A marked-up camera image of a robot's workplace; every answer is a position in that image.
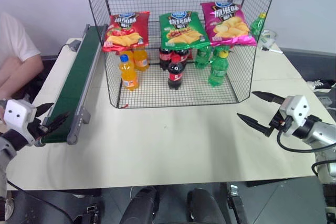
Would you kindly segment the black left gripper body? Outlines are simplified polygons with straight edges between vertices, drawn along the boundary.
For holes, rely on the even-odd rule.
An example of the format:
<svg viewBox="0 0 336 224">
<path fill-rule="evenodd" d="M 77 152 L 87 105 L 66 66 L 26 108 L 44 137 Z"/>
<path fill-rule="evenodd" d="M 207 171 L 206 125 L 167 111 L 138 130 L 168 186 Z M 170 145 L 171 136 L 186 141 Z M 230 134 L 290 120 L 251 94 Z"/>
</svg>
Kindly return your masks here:
<svg viewBox="0 0 336 224">
<path fill-rule="evenodd" d="M 42 125 L 41 120 L 38 118 L 34 118 L 34 120 L 28 124 L 27 129 L 35 141 L 50 133 L 49 128 Z"/>
</svg>

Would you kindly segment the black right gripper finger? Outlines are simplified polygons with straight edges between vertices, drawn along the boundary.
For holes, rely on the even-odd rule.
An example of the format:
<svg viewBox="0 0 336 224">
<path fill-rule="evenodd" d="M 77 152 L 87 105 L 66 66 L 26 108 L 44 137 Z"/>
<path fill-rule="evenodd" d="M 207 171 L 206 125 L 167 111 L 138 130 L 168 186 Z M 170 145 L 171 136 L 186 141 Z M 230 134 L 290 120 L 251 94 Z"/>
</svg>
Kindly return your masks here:
<svg viewBox="0 0 336 224">
<path fill-rule="evenodd" d="M 261 132 L 263 135 L 265 135 L 267 137 L 270 136 L 270 128 L 269 127 L 265 127 L 265 126 L 259 124 L 257 120 L 255 120 L 255 119 L 253 119 L 249 116 L 246 116 L 246 115 L 243 115 L 243 114 L 240 114 L 240 113 L 237 113 L 237 116 L 242 121 L 244 121 L 248 126 L 250 126 L 253 129 Z"/>
<path fill-rule="evenodd" d="M 285 98 L 280 97 L 278 95 L 275 95 L 273 93 L 269 93 L 269 92 L 263 92 L 263 91 L 253 91 L 252 94 L 254 94 L 255 96 L 261 98 L 262 100 L 265 100 L 267 102 L 274 102 L 276 104 L 282 104 L 285 100 Z"/>
</svg>

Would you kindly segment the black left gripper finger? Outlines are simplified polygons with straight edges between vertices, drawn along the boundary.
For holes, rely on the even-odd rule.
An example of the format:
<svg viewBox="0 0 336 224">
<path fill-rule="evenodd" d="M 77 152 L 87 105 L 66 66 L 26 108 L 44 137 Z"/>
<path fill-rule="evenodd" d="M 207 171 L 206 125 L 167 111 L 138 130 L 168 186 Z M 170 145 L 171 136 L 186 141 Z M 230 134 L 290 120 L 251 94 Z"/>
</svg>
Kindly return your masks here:
<svg viewBox="0 0 336 224">
<path fill-rule="evenodd" d="M 46 113 L 53 105 L 54 105 L 54 103 L 44 103 L 44 104 L 41 104 L 40 106 L 38 106 L 36 108 L 35 117 L 36 118 L 40 117 L 41 115 L 43 115 L 44 113 Z"/>
<path fill-rule="evenodd" d="M 42 125 L 41 130 L 43 133 L 52 133 L 56 129 L 58 129 L 68 118 L 70 112 L 65 112 L 59 114 L 54 118 L 54 120 L 48 125 Z"/>
</svg>

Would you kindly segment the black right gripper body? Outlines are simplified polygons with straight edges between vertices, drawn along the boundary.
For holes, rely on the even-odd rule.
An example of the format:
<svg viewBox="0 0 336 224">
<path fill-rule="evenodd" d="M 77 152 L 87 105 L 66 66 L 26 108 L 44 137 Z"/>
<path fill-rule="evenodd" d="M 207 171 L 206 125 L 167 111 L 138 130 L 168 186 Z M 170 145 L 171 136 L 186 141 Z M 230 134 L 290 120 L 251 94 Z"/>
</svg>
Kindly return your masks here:
<svg viewBox="0 0 336 224">
<path fill-rule="evenodd" d="M 271 135 L 274 129 L 287 132 L 289 129 L 289 116 L 284 118 L 280 112 L 276 112 L 276 114 L 271 119 L 269 126 L 270 127 L 267 131 L 267 135 Z"/>
</svg>

